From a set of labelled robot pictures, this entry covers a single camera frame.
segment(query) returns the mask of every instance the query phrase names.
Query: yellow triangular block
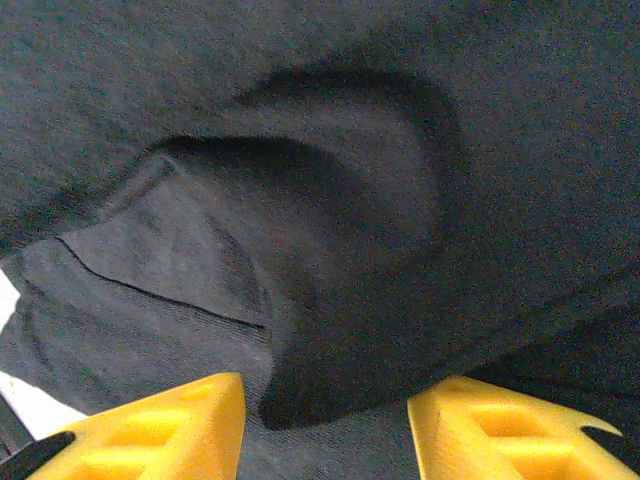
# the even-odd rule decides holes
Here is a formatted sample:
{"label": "yellow triangular block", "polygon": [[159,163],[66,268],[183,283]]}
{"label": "yellow triangular block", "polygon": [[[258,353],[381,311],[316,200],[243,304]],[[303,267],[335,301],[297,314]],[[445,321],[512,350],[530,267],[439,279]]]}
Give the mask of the yellow triangular block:
{"label": "yellow triangular block", "polygon": [[213,375],[65,427],[76,440],[29,479],[231,480],[244,421],[240,375]]}
{"label": "yellow triangular block", "polygon": [[408,402],[422,480],[639,480],[581,427],[598,418],[465,377]]}

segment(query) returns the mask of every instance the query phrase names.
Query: dark gray fabric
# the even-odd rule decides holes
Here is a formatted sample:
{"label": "dark gray fabric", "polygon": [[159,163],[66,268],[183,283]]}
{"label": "dark gray fabric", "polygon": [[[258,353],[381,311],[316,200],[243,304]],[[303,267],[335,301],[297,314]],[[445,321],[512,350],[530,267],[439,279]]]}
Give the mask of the dark gray fabric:
{"label": "dark gray fabric", "polygon": [[220,371],[243,374],[247,425],[239,479],[417,479],[404,402],[319,427],[266,430],[257,414],[271,368],[262,327],[102,279],[62,242],[27,249],[0,365],[94,413]]}
{"label": "dark gray fabric", "polygon": [[[94,410],[202,374],[201,343],[260,353],[203,368],[292,428],[637,303],[637,9],[456,5],[8,4],[0,256],[31,300],[0,366]],[[130,363],[150,339],[170,374]]]}

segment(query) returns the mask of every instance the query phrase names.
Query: white surface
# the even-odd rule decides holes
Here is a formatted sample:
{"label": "white surface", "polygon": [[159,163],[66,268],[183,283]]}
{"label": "white surface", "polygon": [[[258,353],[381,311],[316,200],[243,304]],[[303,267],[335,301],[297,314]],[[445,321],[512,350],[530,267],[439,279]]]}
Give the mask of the white surface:
{"label": "white surface", "polygon": [[[13,313],[18,297],[16,289],[0,271],[0,331]],[[57,402],[42,390],[2,372],[0,391],[36,439],[84,418],[80,412]]]}

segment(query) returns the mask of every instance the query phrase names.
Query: yellow plastic object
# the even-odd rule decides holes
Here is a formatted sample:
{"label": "yellow plastic object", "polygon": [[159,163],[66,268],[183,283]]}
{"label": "yellow plastic object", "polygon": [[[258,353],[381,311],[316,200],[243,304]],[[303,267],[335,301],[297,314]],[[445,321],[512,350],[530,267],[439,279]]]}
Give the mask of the yellow plastic object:
{"label": "yellow plastic object", "polygon": [[244,420],[240,375],[213,375],[69,425],[29,480],[231,480]]}
{"label": "yellow plastic object", "polygon": [[582,433],[602,420],[465,377],[408,402],[422,480],[639,480]]}

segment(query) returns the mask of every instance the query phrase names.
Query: black plastic part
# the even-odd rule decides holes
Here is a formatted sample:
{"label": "black plastic part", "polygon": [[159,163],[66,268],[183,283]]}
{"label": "black plastic part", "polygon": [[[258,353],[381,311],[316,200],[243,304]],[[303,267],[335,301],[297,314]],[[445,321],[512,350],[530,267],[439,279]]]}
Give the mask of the black plastic part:
{"label": "black plastic part", "polygon": [[26,480],[75,439],[73,432],[62,432],[27,445],[0,464],[0,479]]}
{"label": "black plastic part", "polygon": [[0,394],[0,462],[33,441],[34,438],[13,411],[9,402]]}

